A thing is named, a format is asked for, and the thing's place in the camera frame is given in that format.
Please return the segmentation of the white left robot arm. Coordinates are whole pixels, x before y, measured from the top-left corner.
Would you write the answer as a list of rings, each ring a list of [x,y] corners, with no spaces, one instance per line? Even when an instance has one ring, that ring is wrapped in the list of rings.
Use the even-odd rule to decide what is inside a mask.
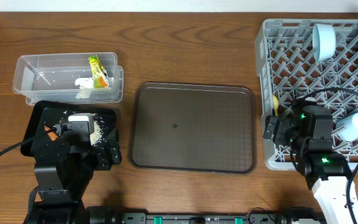
[[[103,147],[93,147],[89,133],[69,130],[34,151],[37,188],[30,195],[25,223],[120,223],[109,206],[86,207],[83,194],[96,170],[122,161],[119,134],[113,129]]]

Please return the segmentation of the cream plastic spoon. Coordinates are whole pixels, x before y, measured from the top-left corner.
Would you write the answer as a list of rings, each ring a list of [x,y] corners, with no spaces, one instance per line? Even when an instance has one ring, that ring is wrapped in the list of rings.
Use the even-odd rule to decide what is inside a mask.
[[[272,101],[273,101],[273,111],[274,115],[278,116],[278,107],[279,107],[279,101],[278,98],[275,95],[272,95]]]

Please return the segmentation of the rice grains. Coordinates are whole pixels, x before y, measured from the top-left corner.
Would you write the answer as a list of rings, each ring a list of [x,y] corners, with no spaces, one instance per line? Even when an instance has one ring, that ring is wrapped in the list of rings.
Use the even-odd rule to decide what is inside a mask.
[[[90,113],[94,116],[94,134],[91,136],[92,144],[100,138],[99,133],[105,133],[114,129],[114,117],[105,114]],[[82,146],[82,134],[88,128],[84,124],[62,124],[61,137],[72,146]]]

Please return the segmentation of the green snack wrapper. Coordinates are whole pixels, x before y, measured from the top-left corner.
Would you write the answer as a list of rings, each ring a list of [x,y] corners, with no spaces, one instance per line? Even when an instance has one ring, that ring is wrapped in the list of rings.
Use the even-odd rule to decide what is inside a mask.
[[[93,74],[94,87],[106,88],[109,86],[108,74],[105,68],[102,66],[97,55],[88,57],[89,64],[91,66],[91,72]]]

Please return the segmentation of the orange carrot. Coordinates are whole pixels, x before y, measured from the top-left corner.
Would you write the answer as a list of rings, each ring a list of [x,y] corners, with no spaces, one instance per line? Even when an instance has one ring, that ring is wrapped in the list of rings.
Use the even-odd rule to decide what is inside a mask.
[[[48,126],[44,126],[44,129],[47,132],[48,137],[50,138],[51,141],[54,141],[58,138],[58,135],[56,134],[55,131],[52,131],[52,129]]]

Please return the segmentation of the small blue cup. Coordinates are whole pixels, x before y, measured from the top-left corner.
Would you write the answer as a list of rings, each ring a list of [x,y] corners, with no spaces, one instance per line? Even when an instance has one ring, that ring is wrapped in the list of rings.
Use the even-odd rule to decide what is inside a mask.
[[[344,126],[344,129],[338,132],[338,136],[344,141],[355,141],[358,139],[358,113],[353,113],[336,123],[336,128]]]

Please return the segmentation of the light blue bowl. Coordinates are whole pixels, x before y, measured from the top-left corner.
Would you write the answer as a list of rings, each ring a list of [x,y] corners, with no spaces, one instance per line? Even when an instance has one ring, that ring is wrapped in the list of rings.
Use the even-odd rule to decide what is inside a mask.
[[[336,49],[334,27],[327,24],[315,24],[312,32],[312,45],[315,49],[313,56],[316,62],[333,57]]]

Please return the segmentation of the white napkin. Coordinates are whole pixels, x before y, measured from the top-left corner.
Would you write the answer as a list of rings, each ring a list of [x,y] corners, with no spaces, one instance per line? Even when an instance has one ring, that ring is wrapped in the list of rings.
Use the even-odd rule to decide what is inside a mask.
[[[77,78],[75,85],[79,86],[80,89],[93,89],[93,88],[107,88],[114,83],[113,78]]]

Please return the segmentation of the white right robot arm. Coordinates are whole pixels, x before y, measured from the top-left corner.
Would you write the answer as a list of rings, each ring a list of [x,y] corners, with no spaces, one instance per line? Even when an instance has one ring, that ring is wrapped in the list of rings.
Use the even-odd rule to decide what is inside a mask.
[[[290,147],[295,170],[323,211],[327,223],[358,223],[358,200],[346,158],[333,150],[333,117],[322,106],[295,109],[292,118],[270,115],[263,138]]]

